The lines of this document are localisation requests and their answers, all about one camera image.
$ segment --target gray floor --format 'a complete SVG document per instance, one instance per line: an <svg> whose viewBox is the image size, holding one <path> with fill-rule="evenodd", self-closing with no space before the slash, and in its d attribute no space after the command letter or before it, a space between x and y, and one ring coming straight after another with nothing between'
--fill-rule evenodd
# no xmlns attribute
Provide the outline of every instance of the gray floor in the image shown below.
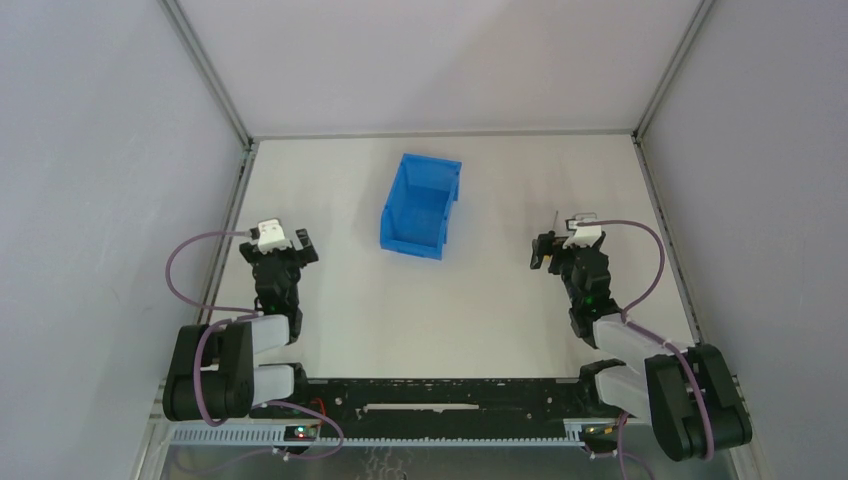
<svg viewBox="0 0 848 480"><path fill-rule="evenodd" d="M664 456L650 429L631 427L625 435L626 449L644 458L657 479L733 479L730 457L723 452L710 463L690 460L675 463ZM250 449L183 447L179 458L188 468L219 465ZM647 479L638 465L628 463L630 480ZM169 480L195 478L166 464L162 476ZM350 479L350 480L499 480L618 479L617 459L591 461L576 448L443 447L443 448L344 448L336 455L314 462L260 455L245 459L208 479Z"/></svg>

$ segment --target white wall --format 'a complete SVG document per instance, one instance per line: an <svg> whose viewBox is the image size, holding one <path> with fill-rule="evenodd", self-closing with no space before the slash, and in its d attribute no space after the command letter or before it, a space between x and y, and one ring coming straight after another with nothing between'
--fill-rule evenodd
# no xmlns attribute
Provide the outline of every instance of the white wall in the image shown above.
<svg viewBox="0 0 848 480"><path fill-rule="evenodd" d="M635 128L698 0L182 0L254 135Z"/></svg>
<svg viewBox="0 0 848 480"><path fill-rule="evenodd" d="M153 0L2 2L0 65L0 478L127 478L240 146Z"/></svg>
<svg viewBox="0 0 848 480"><path fill-rule="evenodd" d="M648 161L777 478L848 468L848 9L717 2Z"/></svg>

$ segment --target blue plastic bin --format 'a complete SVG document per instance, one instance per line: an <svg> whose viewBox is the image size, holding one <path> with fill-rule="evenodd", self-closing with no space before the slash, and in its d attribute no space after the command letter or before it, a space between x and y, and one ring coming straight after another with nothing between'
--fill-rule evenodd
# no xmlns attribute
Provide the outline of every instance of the blue plastic bin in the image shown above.
<svg viewBox="0 0 848 480"><path fill-rule="evenodd" d="M461 162L405 153L380 218L380 247L442 259Z"/></svg>

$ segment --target table surface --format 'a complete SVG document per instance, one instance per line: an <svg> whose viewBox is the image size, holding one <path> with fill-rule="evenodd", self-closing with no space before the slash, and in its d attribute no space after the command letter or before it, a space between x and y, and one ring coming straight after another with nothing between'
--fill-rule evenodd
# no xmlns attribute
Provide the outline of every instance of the table surface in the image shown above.
<svg viewBox="0 0 848 480"><path fill-rule="evenodd" d="M462 162L442 261L380 248L380 213L405 152ZM287 236L306 228L320 261L299 284L300 339L257 362L300 362L313 378L575 377L607 356L572 333L560 279L528 268L531 240L557 211L558 233L579 212L657 228L628 136L261 142L238 229L275 217ZM612 292L624 305L650 284L658 253L641 230L606 231ZM254 297L234 242L216 304L249 307ZM633 316L662 336L692 341L668 268Z"/></svg>

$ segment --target white tabletop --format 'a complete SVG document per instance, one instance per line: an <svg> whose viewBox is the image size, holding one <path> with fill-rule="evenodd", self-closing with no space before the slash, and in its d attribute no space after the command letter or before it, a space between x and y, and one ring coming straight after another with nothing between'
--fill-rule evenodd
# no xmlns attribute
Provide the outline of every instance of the white tabletop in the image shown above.
<svg viewBox="0 0 848 480"><path fill-rule="evenodd" d="M382 250L380 213L404 152L462 162L442 261ZM320 261L299 284L300 339L261 356L301 362L313 378L574 377L606 358L571 331L565 288L530 270L530 242L565 217L596 212L657 228L624 135L266 140L238 220L309 230ZM650 284L653 240L607 227L613 297ZM252 306L250 266L233 244L216 303ZM692 341L677 286L662 281L633 311L660 335ZM224 318L216 315L213 318Z"/></svg>

